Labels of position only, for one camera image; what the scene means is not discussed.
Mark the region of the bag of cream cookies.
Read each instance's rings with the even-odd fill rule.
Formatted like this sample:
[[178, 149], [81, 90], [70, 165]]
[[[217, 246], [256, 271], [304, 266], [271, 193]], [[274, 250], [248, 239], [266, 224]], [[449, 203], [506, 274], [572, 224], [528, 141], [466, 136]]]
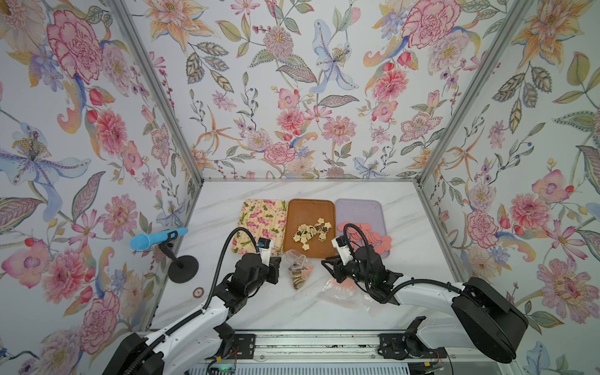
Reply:
[[346, 279], [342, 283], [330, 279], [323, 286], [318, 298], [344, 309], [366, 307], [370, 301], [367, 293], [353, 279]]

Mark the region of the bag of brown cookies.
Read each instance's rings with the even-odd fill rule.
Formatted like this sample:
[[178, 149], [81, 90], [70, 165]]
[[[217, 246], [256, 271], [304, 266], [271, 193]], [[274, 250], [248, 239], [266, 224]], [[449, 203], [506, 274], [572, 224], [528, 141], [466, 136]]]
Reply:
[[298, 291], [309, 280], [314, 266], [304, 254], [296, 250], [287, 251], [282, 259], [292, 279], [292, 286]]

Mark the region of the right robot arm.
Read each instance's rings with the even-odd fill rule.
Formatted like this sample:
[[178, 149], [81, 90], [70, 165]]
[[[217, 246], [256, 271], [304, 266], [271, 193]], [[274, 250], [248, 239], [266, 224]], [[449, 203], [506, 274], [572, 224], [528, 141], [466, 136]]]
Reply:
[[528, 319], [479, 277], [462, 284], [408, 277], [386, 269], [370, 247], [352, 251], [343, 246], [337, 256], [321, 263], [338, 283], [354, 281], [381, 305], [417, 306], [442, 313], [433, 320], [413, 319], [402, 336], [405, 351], [471, 348], [498, 363], [517, 357]]

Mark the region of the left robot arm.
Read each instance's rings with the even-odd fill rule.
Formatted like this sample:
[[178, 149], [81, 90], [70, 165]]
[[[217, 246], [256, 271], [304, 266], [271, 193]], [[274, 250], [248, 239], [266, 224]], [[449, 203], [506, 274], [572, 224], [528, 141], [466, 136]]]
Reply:
[[264, 283], [278, 283], [280, 265], [280, 257], [263, 262], [256, 253], [245, 254], [235, 264], [235, 271], [215, 287], [206, 306], [145, 337], [130, 334], [103, 373], [183, 374], [203, 359], [225, 356], [234, 340], [228, 320]]

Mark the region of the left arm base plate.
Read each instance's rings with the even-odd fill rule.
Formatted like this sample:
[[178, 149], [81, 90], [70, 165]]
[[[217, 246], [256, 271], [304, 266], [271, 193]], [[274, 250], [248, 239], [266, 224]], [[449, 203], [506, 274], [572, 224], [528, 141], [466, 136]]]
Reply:
[[204, 360], [254, 359], [256, 339], [255, 334], [233, 334], [226, 339], [219, 339], [216, 349], [210, 349], [207, 355], [201, 355], [199, 358]]

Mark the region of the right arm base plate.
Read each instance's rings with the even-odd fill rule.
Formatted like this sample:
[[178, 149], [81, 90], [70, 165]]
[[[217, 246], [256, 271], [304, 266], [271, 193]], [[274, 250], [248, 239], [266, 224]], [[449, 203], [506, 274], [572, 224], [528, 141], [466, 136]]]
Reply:
[[443, 347], [431, 348], [417, 337], [419, 326], [425, 316], [416, 317], [402, 333], [383, 333], [378, 335], [377, 353], [385, 359], [444, 359], [448, 356]]

